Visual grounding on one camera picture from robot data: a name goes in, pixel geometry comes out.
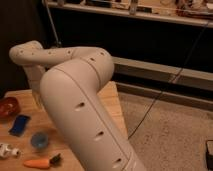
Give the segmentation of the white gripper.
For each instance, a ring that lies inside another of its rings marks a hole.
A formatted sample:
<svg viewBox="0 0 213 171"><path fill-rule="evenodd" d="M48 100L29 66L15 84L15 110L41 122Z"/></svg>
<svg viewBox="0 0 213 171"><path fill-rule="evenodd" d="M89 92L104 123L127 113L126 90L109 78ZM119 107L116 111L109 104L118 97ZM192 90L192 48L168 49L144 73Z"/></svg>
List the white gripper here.
<svg viewBox="0 0 213 171"><path fill-rule="evenodd" d="M32 95L38 108L42 108L40 97L40 81L45 73L45 68L39 65L25 66L24 71L27 75L27 80L32 90Z"/></svg>

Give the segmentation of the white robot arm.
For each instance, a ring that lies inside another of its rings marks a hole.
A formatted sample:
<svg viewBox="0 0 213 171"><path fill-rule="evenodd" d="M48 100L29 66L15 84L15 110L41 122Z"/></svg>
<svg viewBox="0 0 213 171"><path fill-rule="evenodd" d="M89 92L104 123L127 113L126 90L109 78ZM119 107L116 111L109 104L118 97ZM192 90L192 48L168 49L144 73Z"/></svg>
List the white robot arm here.
<svg viewBox="0 0 213 171"><path fill-rule="evenodd" d="M98 47L45 49L37 41L12 47L32 90L85 171L147 171L102 105L98 92L114 72Z"/></svg>

